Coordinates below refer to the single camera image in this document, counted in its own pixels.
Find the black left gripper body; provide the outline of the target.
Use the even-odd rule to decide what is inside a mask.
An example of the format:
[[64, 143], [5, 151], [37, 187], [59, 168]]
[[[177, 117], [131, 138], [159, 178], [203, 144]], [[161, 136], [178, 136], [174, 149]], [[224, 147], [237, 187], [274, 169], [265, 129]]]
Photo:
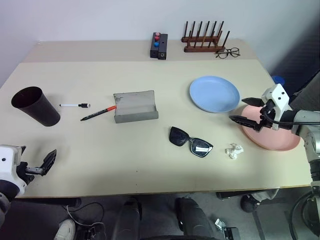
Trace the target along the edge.
[[27, 185], [32, 182], [35, 175], [43, 175], [44, 170], [40, 167], [29, 167], [27, 162], [22, 161], [16, 168], [16, 173]]

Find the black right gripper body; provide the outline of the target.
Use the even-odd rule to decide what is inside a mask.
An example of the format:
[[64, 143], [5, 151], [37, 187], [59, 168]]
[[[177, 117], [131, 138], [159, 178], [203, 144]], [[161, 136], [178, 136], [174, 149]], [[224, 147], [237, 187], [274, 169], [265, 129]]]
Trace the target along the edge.
[[275, 119], [275, 104], [272, 100], [268, 100], [264, 107], [260, 110], [260, 122], [257, 126], [257, 131], [260, 132], [262, 128], [271, 129], [273, 120]]

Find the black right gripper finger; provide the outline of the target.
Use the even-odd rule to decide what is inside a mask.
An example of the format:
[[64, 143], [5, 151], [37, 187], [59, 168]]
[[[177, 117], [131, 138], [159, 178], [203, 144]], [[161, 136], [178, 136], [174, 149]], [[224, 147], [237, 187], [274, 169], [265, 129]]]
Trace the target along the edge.
[[254, 106], [254, 107], [264, 106], [264, 102], [260, 98], [248, 97], [248, 98], [243, 98], [241, 101], [246, 103], [247, 105]]
[[254, 120], [248, 119], [247, 117], [240, 116], [240, 115], [230, 115], [229, 119], [241, 126], [254, 129], [255, 131], [261, 130], [261, 126], [259, 123], [257, 123]]

